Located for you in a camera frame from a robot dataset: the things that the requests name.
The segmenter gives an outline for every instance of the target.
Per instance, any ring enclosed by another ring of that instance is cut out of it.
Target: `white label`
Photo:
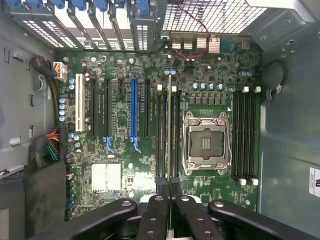
[[[9,139],[9,143],[10,143],[10,145],[20,144],[21,143],[21,137],[18,136],[18,137],[10,138]]]
[[[320,170],[310,167],[309,193],[320,198]]]

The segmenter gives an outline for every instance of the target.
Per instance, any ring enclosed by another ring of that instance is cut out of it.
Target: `ram slot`
[[[131,132],[130,141],[138,153],[142,153],[138,147],[138,79],[131,79]]]
[[[236,181],[239,177],[239,93],[233,94],[233,119],[232,119],[232,177]]]
[[[161,171],[161,93],[158,92],[156,96],[156,131],[155,131],[155,137],[156,137],[156,176],[160,177]]]
[[[168,91],[163,91],[163,105],[162,105],[162,159],[161,159],[161,177],[166,176],[166,155],[167,155],[167,141],[168,141]]]
[[[85,125],[85,76],[75,75],[75,131],[83,132]]]
[[[174,170],[173,177],[179,177],[179,166],[180,166],[180,97],[181,91],[177,91],[175,95],[175,118],[174,118]]]
[[[150,137],[150,79],[144,82],[144,136]]]
[[[91,86],[91,99],[92,99],[92,115],[91,115],[91,133],[92,136],[97,137],[99,134],[99,83],[98,80],[92,79]]]
[[[112,86],[110,79],[104,79],[104,136],[111,136],[111,99]]]

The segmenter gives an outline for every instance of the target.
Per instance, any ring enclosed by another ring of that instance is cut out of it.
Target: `metal bracket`
[[[87,30],[84,28],[84,26],[81,24],[79,19],[76,17],[76,8],[71,4],[71,1],[68,2],[68,8],[67,8],[66,12],[68,13],[70,20],[77,27],[77,29],[82,33],[82,35],[85,37],[85,39],[93,47],[93,49],[99,50],[99,48],[94,43],[94,41],[92,40],[92,38],[89,35],[89,33],[87,32]]]

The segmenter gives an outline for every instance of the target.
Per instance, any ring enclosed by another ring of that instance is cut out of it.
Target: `perforated metal panel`
[[[245,0],[185,0],[182,6],[201,20],[211,33],[222,34],[240,33],[266,10],[264,7],[251,7]],[[163,30],[206,31],[176,4],[167,5]]]

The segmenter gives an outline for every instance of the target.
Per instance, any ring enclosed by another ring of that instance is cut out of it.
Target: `colorful wires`
[[[179,55],[180,57],[183,57],[184,59],[198,59],[198,58],[201,58],[209,50],[209,42],[211,41],[211,34],[210,34],[208,28],[206,27],[206,25],[200,19],[196,18],[190,12],[185,10],[184,7],[181,4],[178,4],[178,7],[181,9],[181,11],[185,12],[193,20],[195,20],[197,23],[201,24],[201,26],[205,29],[205,31],[207,33],[207,40],[206,40],[206,45],[205,45],[204,51],[199,55],[186,56],[186,55],[182,54],[181,52],[178,52],[178,50],[176,50],[176,49],[174,50],[174,54],[175,55]]]

